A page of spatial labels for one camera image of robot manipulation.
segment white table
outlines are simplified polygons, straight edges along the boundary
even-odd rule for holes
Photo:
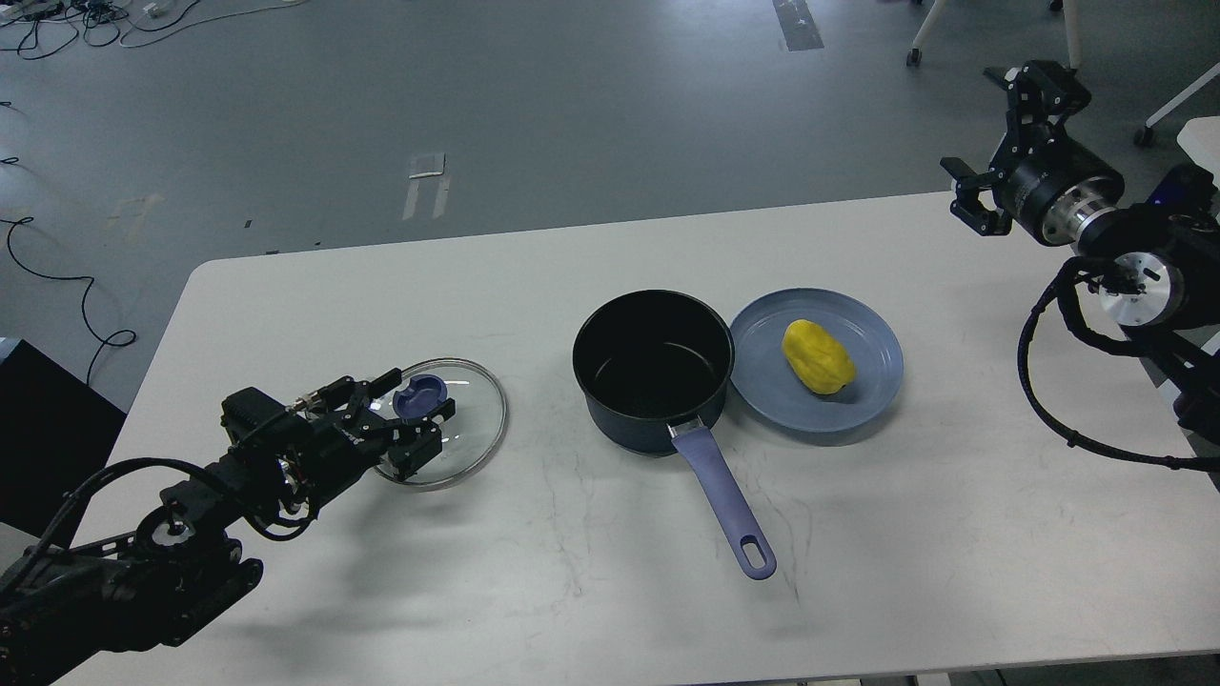
[[[1198,474],[1068,449],[1014,372],[1065,256],[983,239],[948,194],[224,260],[190,278],[113,459],[207,463],[222,398],[477,360],[511,403],[492,464],[450,491],[367,476],[300,540],[232,533],[254,593],[185,646],[104,653],[65,684],[661,684],[913,674],[1220,651],[1220,493]],[[399,278],[411,278],[399,284]],[[731,320],[793,286],[859,298],[905,386],[870,439],[816,448],[731,397],[716,437],[780,559],[745,579],[681,458],[589,421],[570,347],[621,293]],[[1048,317],[1035,383],[1120,446],[1187,453],[1139,365]],[[96,498],[82,538],[134,525],[173,475]]]
[[[1220,177],[1220,117],[1197,117],[1182,127],[1177,144],[1196,165]]]

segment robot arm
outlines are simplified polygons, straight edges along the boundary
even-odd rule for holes
[[[168,466],[189,478],[161,492],[135,531],[71,549],[43,541],[0,576],[0,685],[49,684],[99,651],[179,646],[257,586],[262,563],[242,559],[226,529],[293,538],[372,466],[398,480],[440,453],[447,399],[422,419],[370,408],[403,380],[344,377],[284,406],[256,388],[222,403],[228,452],[206,468],[177,460],[116,463],[90,477],[61,514],[123,474]],[[305,514],[295,519],[284,515]],[[274,533],[268,527],[288,527]]]
[[[981,236],[1006,234],[1016,220],[1038,243],[1070,244],[1078,255],[1035,306],[1019,345],[1017,369],[1035,410],[1070,443],[1108,448],[1077,441],[1078,435],[1049,417],[1028,386],[1028,339],[1041,311],[1058,299],[1076,338],[1155,364],[1182,392],[1175,403],[1179,425],[1220,443],[1220,360],[1179,333],[1220,323],[1220,226],[1210,214],[1216,193],[1211,173],[1181,165],[1148,201],[1119,208],[1122,177],[1064,128],[1068,117],[1091,100],[1071,71],[1057,62],[1031,61],[1006,71],[989,68],[985,76],[1008,94],[1008,127],[986,172],[975,172],[958,157],[941,160],[954,181],[949,211]],[[994,210],[980,200],[983,190],[992,192]],[[1127,341],[1088,330],[1077,283],[1099,297]],[[1096,452],[1172,468],[1220,469],[1214,460]]]

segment black saucepan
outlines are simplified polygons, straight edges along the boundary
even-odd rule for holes
[[[682,453],[745,575],[775,574],[771,546],[709,431],[733,370],[725,320],[672,291],[620,295],[581,327],[572,367],[598,428],[637,453]],[[750,547],[759,564],[747,554]]]

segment white chair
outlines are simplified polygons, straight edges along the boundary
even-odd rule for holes
[[[915,5],[922,5],[924,0],[911,0]],[[919,33],[915,34],[915,40],[911,42],[911,49],[906,52],[906,66],[917,67],[920,60],[924,57],[922,48],[924,43],[927,40],[928,32],[932,31],[932,26],[936,21],[941,18],[941,12],[944,11],[946,5],[949,0],[936,0],[932,9],[927,12],[927,18],[924,20],[924,26],[919,27]],[[1064,12],[1064,24],[1068,29],[1068,66],[1078,70],[1081,63],[1081,50],[1080,50],[1080,12],[1076,5],[1076,0],[1053,0],[1048,9],[1052,12],[1058,12],[1063,10]]]
[[[1218,76],[1220,76],[1220,62],[1216,62],[1216,66],[1204,72],[1203,76],[1194,79],[1194,83],[1187,85],[1186,90],[1175,95],[1172,100],[1165,103],[1164,107],[1157,110],[1153,116],[1148,117],[1148,121],[1146,121],[1144,125],[1136,131],[1135,144],[1141,148],[1152,145],[1153,137],[1155,135],[1152,127],[1157,126],[1157,122],[1165,118],[1165,115],[1172,112],[1175,107],[1185,103],[1191,95],[1198,93],[1200,88],[1207,85],[1209,81]]]

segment yellow object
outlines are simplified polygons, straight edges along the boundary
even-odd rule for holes
[[[800,382],[820,395],[838,393],[855,378],[847,348],[821,326],[804,319],[783,332],[783,356]]]

